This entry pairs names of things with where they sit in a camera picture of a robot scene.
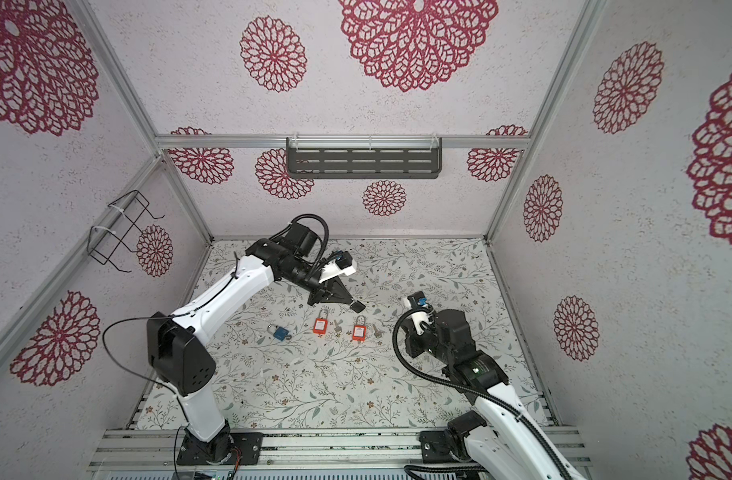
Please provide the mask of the black padlock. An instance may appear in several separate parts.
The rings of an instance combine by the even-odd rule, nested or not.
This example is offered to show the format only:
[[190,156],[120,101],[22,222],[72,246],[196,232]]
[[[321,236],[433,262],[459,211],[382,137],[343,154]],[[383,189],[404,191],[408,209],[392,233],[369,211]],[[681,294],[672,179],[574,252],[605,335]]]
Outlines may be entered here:
[[360,301],[353,301],[349,308],[355,313],[361,313],[365,310],[365,305]]

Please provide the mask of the red padlock with warning label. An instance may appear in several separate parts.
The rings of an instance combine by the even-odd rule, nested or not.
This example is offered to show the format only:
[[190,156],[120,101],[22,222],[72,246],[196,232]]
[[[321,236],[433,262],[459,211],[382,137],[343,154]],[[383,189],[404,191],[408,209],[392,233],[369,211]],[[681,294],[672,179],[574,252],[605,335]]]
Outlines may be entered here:
[[329,311],[326,308],[323,308],[319,311],[318,315],[314,319],[312,331],[314,334],[323,336],[326,334],[329,320],[328,320]]

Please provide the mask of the red padlock with property label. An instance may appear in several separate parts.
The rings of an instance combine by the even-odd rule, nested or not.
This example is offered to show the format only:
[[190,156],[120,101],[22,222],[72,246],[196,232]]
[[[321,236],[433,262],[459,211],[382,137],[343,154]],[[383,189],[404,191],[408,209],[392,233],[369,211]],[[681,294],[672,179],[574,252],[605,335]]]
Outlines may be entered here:
[[364,341],[366,339],[367,332],[366,317],[364,315],[357,316],[352,329],[352,340],[356,342]]

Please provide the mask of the blue padlock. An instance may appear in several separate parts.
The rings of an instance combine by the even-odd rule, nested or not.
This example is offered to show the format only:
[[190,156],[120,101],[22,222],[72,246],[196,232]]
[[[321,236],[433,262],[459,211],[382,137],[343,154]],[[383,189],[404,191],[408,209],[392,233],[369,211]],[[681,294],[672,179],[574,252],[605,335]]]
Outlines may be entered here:
[[269,325],[267,327],[268,333],[276,340],[280,342],[288,341],[292,339],[291,332],[282,326],[279,325]]

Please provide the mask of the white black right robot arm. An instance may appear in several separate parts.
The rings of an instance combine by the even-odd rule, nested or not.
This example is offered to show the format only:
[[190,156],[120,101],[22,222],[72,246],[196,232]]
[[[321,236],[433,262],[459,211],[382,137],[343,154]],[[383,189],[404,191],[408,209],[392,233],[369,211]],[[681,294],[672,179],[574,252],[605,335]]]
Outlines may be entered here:
[[472,409],[447,423],[444,447],[460,462],[448,472],[493,479],[582,479],[534,422],[509,377],[478,349],[461,310],[436,310],[421,293],[392,330],[398,362],[413,375],[463,394]]

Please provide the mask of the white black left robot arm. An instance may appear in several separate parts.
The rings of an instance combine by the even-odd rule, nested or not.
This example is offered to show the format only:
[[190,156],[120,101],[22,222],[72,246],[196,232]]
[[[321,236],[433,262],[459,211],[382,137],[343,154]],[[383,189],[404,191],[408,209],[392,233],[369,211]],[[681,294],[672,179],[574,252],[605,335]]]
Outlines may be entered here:
[[231,427],[216,404],[211,386],[216,362],[208,346],[222,325],[255,294],[275,282],[287,281],[308,293],[307,303],[342,304],[356,313],[362,302],[349,293],[343,279],[353,275],[357,262],[344,250],[326,251],[329,235],[317,235],[305,225],[313,214],[294,217],[281,231],[249,246],[231,270],[200,296],[171,314],[146,318],[147,361],[152,383],[169,390],[186,420],[182,464],[225,464],[238,452]]

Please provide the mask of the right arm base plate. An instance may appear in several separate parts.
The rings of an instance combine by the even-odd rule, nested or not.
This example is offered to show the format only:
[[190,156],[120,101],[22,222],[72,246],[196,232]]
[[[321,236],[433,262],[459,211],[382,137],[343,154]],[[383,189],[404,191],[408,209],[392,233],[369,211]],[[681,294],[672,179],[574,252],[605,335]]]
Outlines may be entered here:
[[419,443],[426,464],[481,462],[493,459],[502,451],[502,445],[486,426],[424,430],[419,433]]

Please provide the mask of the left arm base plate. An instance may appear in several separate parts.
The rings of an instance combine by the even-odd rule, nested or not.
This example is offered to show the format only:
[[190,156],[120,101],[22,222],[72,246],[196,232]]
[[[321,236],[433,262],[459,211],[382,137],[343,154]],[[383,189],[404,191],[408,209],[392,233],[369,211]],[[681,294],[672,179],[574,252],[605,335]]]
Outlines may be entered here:
[[204,442],[185,431],[176,465],[256,465],[263,440],[262,433],[220,433],[212,441]]

